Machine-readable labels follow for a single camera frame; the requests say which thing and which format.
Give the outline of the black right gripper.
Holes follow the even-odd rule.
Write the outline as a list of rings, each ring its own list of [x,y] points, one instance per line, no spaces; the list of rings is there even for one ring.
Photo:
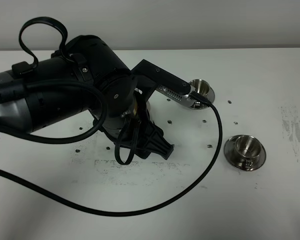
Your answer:
[[[114,143],[114,156],[120,160],[120,149],[146,159],[151,153],[167,160],[174,150],[164,132],[150,118],[147,100],[156,84],[142,75],[110,74],[99,80],[99,89],[107,101],[107,117],[102,131]]]

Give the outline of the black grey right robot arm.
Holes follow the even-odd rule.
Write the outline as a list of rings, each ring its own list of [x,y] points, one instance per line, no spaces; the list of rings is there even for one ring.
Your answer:
[[[152,153],[167,159],[174,147],[151,120],[147,101],[161,80],[173,79],[146,60],[129,69],[99,37],[81,35],[50,59],[34,66],[20,62],[0,72],[0,133],[63,145],[99,131],[114,143],[119,163],[121,148],[129,149],[125,164]],[[65,138],[34,135],[84,111],[93,117],[92,128],[84,133]]]

